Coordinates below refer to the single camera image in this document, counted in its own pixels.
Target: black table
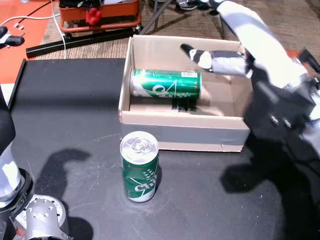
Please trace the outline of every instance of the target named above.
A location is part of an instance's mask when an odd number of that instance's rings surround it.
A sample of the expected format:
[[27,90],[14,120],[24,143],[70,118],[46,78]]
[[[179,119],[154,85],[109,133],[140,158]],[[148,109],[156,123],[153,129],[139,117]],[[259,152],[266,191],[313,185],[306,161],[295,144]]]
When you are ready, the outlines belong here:
[[154,197],[124,196],[118,101],[124,59],[27,62],[12,104],[18,165],[63,201],[76,240],[311,239],[310,180],[277,146],[160,151]]

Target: gray tape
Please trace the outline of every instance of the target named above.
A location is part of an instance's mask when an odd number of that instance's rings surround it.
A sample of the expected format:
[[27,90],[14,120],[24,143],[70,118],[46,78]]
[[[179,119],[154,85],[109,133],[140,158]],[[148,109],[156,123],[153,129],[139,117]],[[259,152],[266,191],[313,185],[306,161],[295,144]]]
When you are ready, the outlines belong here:
[[248,129],[220,129],[179,126],[152,126],[121,123],[121,137],[134,131],[145,131],[155,136],[159,142],[186,144],[245,144]]

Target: aluminum can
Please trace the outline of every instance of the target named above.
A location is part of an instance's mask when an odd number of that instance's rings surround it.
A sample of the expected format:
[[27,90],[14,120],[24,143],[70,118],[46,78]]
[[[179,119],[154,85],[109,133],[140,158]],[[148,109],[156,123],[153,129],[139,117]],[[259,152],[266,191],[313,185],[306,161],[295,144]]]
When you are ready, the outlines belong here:
[[156,191],[159,144],[148,132],[134,131],[120,143],[121,167],[126,196],[134,202],[145,202]]
[[199,98],[202,78],[199,72],[135,69],[130,93],[136,97]]

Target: cardboard box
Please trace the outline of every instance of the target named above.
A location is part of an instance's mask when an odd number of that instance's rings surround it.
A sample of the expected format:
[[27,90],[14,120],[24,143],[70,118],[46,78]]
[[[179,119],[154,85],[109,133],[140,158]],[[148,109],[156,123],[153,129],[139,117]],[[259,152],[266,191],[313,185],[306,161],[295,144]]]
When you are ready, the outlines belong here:
[[[240,152],[249,129],[243,112],[252,95],[250,79],[206,72],[180,49],[243,52],[239,42],[177,36],[134,35],[129,39],[118,116],[121,138],[133,131],[154,135],[163,150]],[[202,76],[201,98],[193,112],[172,110],[172,99],[130,96],[133,69],[195,71]]]

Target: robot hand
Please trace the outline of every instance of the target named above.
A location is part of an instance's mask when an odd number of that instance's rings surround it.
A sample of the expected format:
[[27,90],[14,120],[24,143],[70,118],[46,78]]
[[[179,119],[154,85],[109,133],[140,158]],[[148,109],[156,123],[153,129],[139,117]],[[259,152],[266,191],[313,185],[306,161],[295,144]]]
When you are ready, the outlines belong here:
[[181,45],[182,50],[209,72],[251,78],[253,98],[244,121],[254,135],[293,151],[301,142],[306,143],[320,158],[320,84],[303,66],[308,63],[320,74],[317,61],[306,49],[291,59],[254,11],[228,0],[210,0],[208,4],[217,7],[245,54],[198,50],[186,44]]

